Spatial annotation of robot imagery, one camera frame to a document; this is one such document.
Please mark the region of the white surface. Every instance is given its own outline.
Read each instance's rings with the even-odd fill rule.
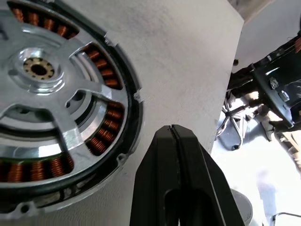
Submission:
[[[256,120],[250,121],[242,148],[234,152],[227,150],[238,141],[234,128],[229,126],[215,141],[212,157],[230,187],[250,200],[253,206],[250,226],[262,226],[262,223],[272,226],[273,215],[280,212],[301,215],[300,173],[281,144],[274,136],[272,142],[267,141]],[[285,219],[279,217],[279,225]],[[286,225],[300,226],[296,222],[292,219]]]
[[[231,5],[240,13],[245,24],[254,19],[265,7],[274,0],[229,0]]]
[[[244,26],[233,72],[255,63],[297,36],[300,30],[301,1],[275,0]]]
[[[226,0],[66,2],[128,54],[143,87],[145,125],[120,175],[87,199],[29,221],[126,226],[135,172],[156,130],[181,124],[211,149],[243,20]]]

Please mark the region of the metal frame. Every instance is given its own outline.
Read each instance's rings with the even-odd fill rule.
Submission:
[[[231,111],[229,103],[228,103],[228,99],[225,98],[225,100],[224,100],[224,105],[222,107],[222,112],[225,113],[226,118],[224,119],[224,121],[222,122],[220,127],[217,129],[216,137],[220,136],[225,131],[225,129],[227,128],[228,123],[231,122],[234,126],[235,131],[239,135],[239,144],[238,145],[233,145],[232,150],[238,150],[239,148],[241,148],[241,146],[243,144],[243,141],[244,141],[243,134],[240,132],[239,126],[237,125],[235,119],[240,120],[241,117],[238,116],[237,114],[241,113],[242,111],[244,111],[248,107],[249,107],[249,104],[243,105],[243,106],[238,107],[238,108]]]
[[[279,215],[289,215],[289,216],[292,216],[292,217],[301,218],[301,216],[297,215],[297,214],[281,212],[281,213],[275,214],[273,216],[272,222],[274,223],[274,226],[276,225],[276,217],[279,216]]]
[[[56,12],[41,5],[25,0],[20,0],[18,2],[36,5],[48,13],[62,17]],[[55,92],[49,92],[46,94],[39,93],[39,95],[37,95],[37,90],[31,92],[20,87],[16,82],[14,82],[13,79],[11,79],[11,77],[16,76],[20,78],[22,77],[23,79],[26,78],[27,82],[33,82],[35,86],[42,88],[45,86],[45,82],[34,81],[32,78],[28,78],[22,69],[16,68],[14,64],[10,63],[11,58],[9,60],[7,59],[7,56],[11,56],[12,53],[23,53],[24,50],[28,49],[27,46],[37,45],[37,43],[32,42],[31,39],[29,39],[29,37],[26,35],[26,32],[24,32],[27,31],[26,27],[29,25],[22,24],[16,20],[6,1],[0,2],[0,17],[2,18],[1,29],[5,31],[7,37],[13,42],[13,45],[1,45],[0,64],[2,64],[3,67],[0,71],[0,117],[3,117],[4,113],[13,106],[26,106],[27,108],[32,109],[44,109],[49,111],[49,113],[52,115],[55,126],[59,131],[63,147],[68,151],[70,157],[73,159],[74,169],[68,175],[44,180],[44,184],[71,177],[93,166],[110,151],[111,147],[114,146],[123,131],[128,112],[127,89],[123,84],[123,81],[121,81],[123,89],[118,90],[109,88],[102,80],[99,80],[99,82],[94,82],[89,81],[81,76],[77,76],[78,72],[70,59],[75,56],[84,46],[90,43],[95,43],[98,45],[98,47],[104,53],[107,53],[107,51],[100,44],[98,44],[96,39],[94,39],[88,32],[79,26],[79,33],[74,38],[64,40],[60,48],[44,47],[43,51],[49,55],[55,56],[55,61],[58,64],[63,65],[63,68],[60,70],[60,74],[57,76],[54,74],[53,76],[53,79],[55,80],[53,82],[63,83],[63,86]],[[115,68],[117,68],[116,64],[110,57],[108,60]],[[120,78],[121,75],[119,71],[116,70],[116,72]],[[118,102],[124,106],[124,120],[120,132],[113,144],[101,156],[94,156],[89,151],[84,143],[84,140],[87,139],[87,133],[81,134],[74,119],[70,117],[70,114],[66,109],[67,102],[70,101],[79,90],[90,93],[100,100]],[[38,185],[40,185],[40,182],[0,183],[0,188],[7,188],[10,186],[14,188],[22,188]]]

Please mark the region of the spoke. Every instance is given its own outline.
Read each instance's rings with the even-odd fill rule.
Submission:
[[[87,168],[97,160],[85,144],[75,147],[71,152],[69,152],[69,155],[74,163],[74,171]]]
[[[56,54],[58,56],[65,56],[66,58],[70,58],[90,42],[92,42],[92,40],[86,35],[85,32],[81,31],[75,37],[66,40],[57,50]]]
[[[11,107],[17,105],[17,103],[14,102],[3,102],[0,100],[0,118],[4,116],[4,113]]]
[[[127,93],[124,88],[122,90],[112,89],[101,83],[80,79],[76,83],[78,90],[91,92],[100,99],[118,102],[127,107]]]
[[[70,113],[65,106],[49,103],[47,109],[52,114],[61,138],[63,139],[68,151],[83,144],[78,126],[71,118]]]
[[[0,33],[3,33],[4,38],[7,39],[24,39],[22,23],[17,21],[15,15],[12,13],[9,7],[5,6],[3,3],[0,3]]]

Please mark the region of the black plastic part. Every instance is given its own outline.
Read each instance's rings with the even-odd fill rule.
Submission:
[[[288,128],[294,125],[290,107],[280,98],[278,92],[271,89],[269,81],[262,69],[258,68],[252,72],[257,86],[260,87],[259,98],[272,111],[283,119]]]
[[[193,132],[159,129],[135,178],[130,226],[244,226],[221,169]]]
[[[232,151],[238,150],[239,149],[239,145],[233,145],[232,146]]]

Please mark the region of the aluminum hub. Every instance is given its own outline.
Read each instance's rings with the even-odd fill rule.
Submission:
[[[113,158],[116,170],[137,140],[141,107],[134,71],[120,49],[92,36],[97,33],[70,10],[64,14],[42,1],[0,2],[3,194],[9,189],[31,197],[63,191],[62,184],[82,185],[81,178],[104,161]],[[20,217],[22,199],[14,201],[20,204],[12,218]],[[27,207],[32,213],[41,208],[33,201]]]

